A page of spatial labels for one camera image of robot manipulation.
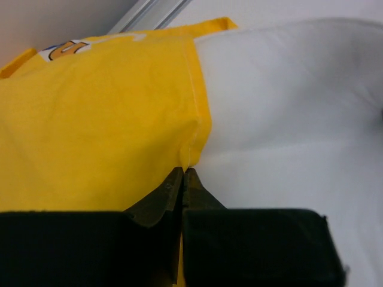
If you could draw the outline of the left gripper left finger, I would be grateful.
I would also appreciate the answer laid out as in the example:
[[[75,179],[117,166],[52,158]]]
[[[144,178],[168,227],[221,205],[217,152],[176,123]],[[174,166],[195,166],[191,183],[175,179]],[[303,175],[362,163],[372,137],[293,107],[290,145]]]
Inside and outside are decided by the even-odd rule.
[[[172,286],[183,170],[122,212],[1,213],[2,286]]]

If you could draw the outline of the yellow pillowcase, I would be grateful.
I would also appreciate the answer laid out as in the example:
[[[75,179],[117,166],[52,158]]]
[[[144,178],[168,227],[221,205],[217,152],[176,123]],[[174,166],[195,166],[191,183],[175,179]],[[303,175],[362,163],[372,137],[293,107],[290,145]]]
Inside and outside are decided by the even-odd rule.
[[[1,213],[122,212],[211,132],[194,25],[69,40],[1,69]]]

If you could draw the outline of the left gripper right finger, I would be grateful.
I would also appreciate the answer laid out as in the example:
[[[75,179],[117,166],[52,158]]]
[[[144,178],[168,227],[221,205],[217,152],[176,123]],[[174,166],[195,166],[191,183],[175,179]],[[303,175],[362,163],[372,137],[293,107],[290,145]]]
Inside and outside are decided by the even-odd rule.
[[[325,216],[309,209],[228,209],[184,175],[187,286],[345,286]]]

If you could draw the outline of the white pillow yellow edge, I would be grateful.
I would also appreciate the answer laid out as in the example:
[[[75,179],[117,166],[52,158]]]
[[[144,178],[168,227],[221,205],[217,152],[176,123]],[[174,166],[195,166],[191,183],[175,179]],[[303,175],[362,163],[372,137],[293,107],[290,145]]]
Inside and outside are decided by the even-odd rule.
[[[382,201],[382,26],[313,20],[196,41],[212,117],[197,165],[229,207]]]

